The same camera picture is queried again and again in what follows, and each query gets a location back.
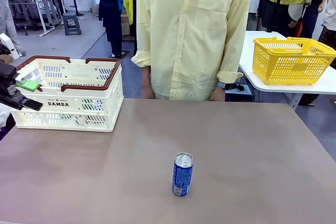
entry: green object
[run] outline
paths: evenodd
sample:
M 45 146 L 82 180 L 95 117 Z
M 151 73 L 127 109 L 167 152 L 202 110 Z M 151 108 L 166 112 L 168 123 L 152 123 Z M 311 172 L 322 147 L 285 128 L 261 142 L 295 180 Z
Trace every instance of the green object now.
M 40 84 L 37 81 L 26 80 L 25 83 L 17 83 L 15 86 L 34 92 L 40 87 Z

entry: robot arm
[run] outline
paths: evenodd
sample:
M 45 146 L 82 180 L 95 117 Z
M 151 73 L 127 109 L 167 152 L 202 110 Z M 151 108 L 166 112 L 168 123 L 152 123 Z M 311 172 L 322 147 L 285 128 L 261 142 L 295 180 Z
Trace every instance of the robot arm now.
M 42 103 L 25 97 L 15 86 L 35 91 L 39 87 L 39 84 L 35 81 L 22 78 L 16 72 L 15 67 L 0 62 L 0 103 L 17 110 L 29 108 L 39 111 L 42 108 Z

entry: person's left hand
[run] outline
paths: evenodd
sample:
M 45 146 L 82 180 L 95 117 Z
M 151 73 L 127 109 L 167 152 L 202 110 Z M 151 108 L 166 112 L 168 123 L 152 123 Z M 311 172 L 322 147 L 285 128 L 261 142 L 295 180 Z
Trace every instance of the person's left hand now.
M 324 4 L 320 4 L 319 8 L 317 9 L 317 13 L 321 13 L 324 9 Z
M 217 87 L 214 92 L 212 92 L 209 101 L 211 102 L 224 102 L 225 100 L 225 90 L 221 87 Z
M 294 28 L 294 27 L 296 27 L 297 24 L 298 24 L 298 22 L 293 20 L 291 23 L 289 23 L 288 27 L 289 28 Z

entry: yellow shirt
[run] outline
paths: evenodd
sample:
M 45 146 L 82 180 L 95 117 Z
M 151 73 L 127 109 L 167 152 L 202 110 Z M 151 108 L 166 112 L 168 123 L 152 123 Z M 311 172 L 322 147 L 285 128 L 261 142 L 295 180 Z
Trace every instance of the yellow shirt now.
M 249 0 L 137 0 L 138 52 L 151 66 L 158 99 L 208 100 L 218 80 L 233 83 Z

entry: yellow basket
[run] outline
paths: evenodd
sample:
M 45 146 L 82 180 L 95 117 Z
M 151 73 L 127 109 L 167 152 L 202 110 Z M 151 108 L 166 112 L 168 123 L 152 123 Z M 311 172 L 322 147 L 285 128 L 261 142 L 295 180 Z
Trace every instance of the yellow basket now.
M 265 84 L 315 84 L 336 51 L 313 39 L 254 39 L 253 72 Z

